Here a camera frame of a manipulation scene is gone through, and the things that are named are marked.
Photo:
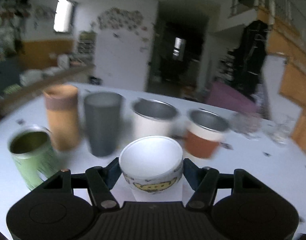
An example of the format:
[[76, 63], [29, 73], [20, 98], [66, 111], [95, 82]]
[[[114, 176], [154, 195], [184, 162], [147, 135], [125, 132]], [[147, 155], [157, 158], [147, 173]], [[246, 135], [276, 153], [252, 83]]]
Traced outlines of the white frosted cup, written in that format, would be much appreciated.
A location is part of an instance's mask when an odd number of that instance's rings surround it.
[[138, 202], [178, 202], [183, 192], [183, 149], [164, 136], [148, 136], [129, 143], [119, 166]]

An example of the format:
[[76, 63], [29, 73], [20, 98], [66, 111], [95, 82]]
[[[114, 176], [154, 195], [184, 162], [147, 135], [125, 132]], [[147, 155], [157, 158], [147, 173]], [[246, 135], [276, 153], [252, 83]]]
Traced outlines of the white cup with brown sleeve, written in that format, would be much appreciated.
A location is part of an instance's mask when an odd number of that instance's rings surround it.
[[230, 131], [229, 122], [201, 108], [189, 110], [187, 116], [184, 149], [196, 158], [210, 158]]

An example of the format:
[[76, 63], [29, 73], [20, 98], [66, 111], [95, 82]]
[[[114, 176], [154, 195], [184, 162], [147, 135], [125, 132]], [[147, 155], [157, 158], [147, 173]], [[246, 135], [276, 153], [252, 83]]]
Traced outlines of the green printed tin cup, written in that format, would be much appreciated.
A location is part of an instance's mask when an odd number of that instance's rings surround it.
[[16, 131], [9, 139], [8, 150], [30, 190], [60, 170], [51, 133], [42, 126], [24, 126]]

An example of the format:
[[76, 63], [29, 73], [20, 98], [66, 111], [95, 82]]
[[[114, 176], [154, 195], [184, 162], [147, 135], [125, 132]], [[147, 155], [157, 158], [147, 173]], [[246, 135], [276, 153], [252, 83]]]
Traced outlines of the white metal cup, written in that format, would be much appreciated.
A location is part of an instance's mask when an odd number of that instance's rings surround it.
[[139, 98], [131, 105], [133, 138], [158, 135], [169, 137], [179, 111], [169, 103]]

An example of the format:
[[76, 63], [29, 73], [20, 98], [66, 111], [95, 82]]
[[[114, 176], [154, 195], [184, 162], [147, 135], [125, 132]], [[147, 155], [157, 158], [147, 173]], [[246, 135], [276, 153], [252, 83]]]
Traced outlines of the bamboo wooden cup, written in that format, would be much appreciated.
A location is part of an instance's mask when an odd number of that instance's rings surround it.
[[43, 92], [53, 147], [69, 151], [81, 141], [78, 114], [78, 88], [54, 85]]

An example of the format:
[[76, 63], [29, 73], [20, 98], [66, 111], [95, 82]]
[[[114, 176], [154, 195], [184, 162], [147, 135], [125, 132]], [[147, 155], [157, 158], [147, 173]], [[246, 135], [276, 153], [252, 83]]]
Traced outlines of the dark grey tumbler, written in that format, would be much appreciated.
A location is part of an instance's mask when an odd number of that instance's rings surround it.
[[118, 144], [124, 97], [114, 92], [91, 93], [84, 98], [85, 131], [91, 154], [105, 157]]

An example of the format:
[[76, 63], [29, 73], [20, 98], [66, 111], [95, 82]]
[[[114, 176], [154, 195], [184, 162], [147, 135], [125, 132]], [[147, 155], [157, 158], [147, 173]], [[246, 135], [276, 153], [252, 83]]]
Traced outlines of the glass mug with brown sleeve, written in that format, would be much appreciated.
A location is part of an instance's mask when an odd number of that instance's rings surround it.
[[245, 136], [247, 139], [258, 139], [261, 128], [261, 116], [259, 113], [236, 112], [230, 118], [231, 129]]

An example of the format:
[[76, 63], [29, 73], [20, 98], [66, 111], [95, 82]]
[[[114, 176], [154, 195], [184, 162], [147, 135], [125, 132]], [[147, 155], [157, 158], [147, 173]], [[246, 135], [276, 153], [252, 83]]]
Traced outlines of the clear stemmed glass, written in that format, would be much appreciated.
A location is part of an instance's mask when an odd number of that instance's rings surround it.
[[273, 118], [274, 125], [268, 135], [278, 145], [286, 145], [294, 128], [295, 119], [287, 114], [278, 114]]

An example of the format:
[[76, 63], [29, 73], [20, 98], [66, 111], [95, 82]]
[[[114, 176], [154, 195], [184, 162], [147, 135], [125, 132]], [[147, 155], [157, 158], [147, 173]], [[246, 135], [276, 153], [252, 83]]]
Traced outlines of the black hanging coat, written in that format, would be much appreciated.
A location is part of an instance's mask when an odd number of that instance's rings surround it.
[[230, 86], [250, 98], [254, 94], [266, 57], [268, 24], [256, 20], [243, 30], [240, 44], [234, 51]]

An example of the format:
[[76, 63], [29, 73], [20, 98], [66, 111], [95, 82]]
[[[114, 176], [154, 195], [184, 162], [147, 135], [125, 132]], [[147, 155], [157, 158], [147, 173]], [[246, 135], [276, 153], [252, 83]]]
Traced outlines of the small white appliance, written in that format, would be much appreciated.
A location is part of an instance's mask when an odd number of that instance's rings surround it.
[[61, 54], [57, 57], [57, 66], [62, 69], [70, 68], [70, 58], [67, 54]]

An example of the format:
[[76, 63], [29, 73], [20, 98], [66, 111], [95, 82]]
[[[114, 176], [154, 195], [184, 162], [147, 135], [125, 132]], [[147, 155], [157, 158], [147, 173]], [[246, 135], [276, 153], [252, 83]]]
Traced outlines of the small drawer organizer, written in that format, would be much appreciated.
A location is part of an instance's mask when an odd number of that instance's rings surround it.
[[97, 34], [94, 31], [82, 31], [77, 42], [77, 57], [79, 60], [92, 63], [96, 47]]

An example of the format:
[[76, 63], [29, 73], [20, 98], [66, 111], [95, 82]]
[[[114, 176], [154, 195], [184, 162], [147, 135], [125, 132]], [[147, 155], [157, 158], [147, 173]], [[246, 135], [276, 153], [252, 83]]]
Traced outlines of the grey kitchen counter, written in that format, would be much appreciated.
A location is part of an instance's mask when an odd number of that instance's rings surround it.
[[47, 87], [67, 82], [88, 83], [89, 77], [93, 76], [94, 69], [94, 64], [71, 68], [27, 87], [22, 87], [11, 94], [0, 96], [0, 120], [20, 106], [40, 96]]

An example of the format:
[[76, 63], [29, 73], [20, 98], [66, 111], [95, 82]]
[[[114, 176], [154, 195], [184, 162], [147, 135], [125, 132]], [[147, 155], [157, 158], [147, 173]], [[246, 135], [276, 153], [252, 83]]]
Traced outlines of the wooden staircase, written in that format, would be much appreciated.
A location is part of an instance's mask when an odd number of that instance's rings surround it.
[[306, 153], [306, 43], [291, 23], [263, 6], [257, 19], [269, 27], [262, 78], [270, 119], [291, 120], [291, 139]]

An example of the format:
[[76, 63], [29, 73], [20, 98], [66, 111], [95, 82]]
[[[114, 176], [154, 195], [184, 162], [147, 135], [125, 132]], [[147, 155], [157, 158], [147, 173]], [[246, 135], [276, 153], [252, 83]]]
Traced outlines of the cloud shaped photo board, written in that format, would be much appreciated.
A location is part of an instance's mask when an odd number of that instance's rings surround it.
[[143, 20], [144, 17], [138, 10], [128, 11], [115, 7], [107, 9], [97, 16], [100, 30], [126, 29], [128, 31], [133, 31], [142, 25]]

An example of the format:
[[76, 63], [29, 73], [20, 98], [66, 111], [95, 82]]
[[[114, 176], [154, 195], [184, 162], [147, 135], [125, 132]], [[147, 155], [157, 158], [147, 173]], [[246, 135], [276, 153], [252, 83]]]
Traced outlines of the window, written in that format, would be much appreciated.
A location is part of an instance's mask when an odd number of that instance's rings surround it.
[[75, 3], [70, 0], [58, 0], [54, 15], [53, 30], [56, 33], [67, 34], [71, 32]]

